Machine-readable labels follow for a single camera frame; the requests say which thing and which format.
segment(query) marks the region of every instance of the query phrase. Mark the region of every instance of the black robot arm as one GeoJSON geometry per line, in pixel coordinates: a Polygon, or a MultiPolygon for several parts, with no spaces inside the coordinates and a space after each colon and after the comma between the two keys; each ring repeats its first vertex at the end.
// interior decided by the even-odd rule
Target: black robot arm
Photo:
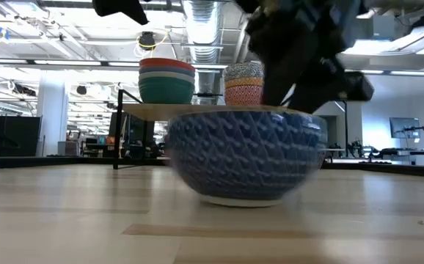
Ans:
{"type": "MultiPolygon", "coordinates": [[[[370,100],[373,88],[361,73],[347,73],[336,55],[355,39],[352,26],[367,12],[363,0],[235,0],[253,13],[249,50],[264,65],[261,103],[279,106],[296,88],[288,108],[313,113],[331,100],[370,100]]],[[[93,0],[99,15],[123,12],[148,23],[138,0],[93,0]]]]}

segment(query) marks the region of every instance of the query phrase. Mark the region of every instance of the monitor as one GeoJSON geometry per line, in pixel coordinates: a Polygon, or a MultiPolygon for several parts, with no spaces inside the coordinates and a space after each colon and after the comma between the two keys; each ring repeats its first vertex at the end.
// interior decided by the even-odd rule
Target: monitor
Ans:
{"type": "Polygon", "coordinates": [[[405,128],[419,128],[417,118],[391,117],[390,130],[392,139],[420,139],[420,131],[404,131],[405,128]]]}
{"type": "Polygon", "coordinates": [[[85,142],[87,144],[97,144],[98,143],[98,139],[97,138],[86,138],[85,142]]]}

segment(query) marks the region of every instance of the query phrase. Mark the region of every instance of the red bowl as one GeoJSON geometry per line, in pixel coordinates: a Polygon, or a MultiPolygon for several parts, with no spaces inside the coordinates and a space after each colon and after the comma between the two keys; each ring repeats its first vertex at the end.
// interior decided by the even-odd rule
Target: red bowl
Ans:
{"type": "Polygon", "coordinates": [[[140,61],[140,67],[181,67],[187,70],[196,70],[190,64],[180,62],[176,59],[164,59],[164,58],[149,58],[140,61]]]}

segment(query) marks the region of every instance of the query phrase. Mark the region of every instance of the pillar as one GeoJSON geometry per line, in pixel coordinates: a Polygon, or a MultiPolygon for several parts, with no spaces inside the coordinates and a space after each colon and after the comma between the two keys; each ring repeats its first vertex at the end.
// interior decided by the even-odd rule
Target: pillar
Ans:
{"type": "Polygon", "coordinates": [[[68,95],[64,71],[42,71],[37,94],[37,116],[41,117],[38,155],[57,154],[57,145],[67,133],[68,95]]]}

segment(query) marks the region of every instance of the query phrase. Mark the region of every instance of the wooden table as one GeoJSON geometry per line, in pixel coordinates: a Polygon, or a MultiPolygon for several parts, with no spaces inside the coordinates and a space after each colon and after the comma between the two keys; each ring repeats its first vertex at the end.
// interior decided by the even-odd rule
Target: wooden table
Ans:
{"type": "Polygon", "coordinates": [[[146,121],[168,121],[180,114],[207,111],[281,111],[301,113],[285,107],[275,106],[215,106],[215,105],[171,105],[149,103],[125,103],[124,111],[146,121]]]}
{"type": "Polygon", "coordinates": [[[272,208],[168,167],[0,169],[0,264],[424,264],[424,177],[321,170],[272,208]]]}

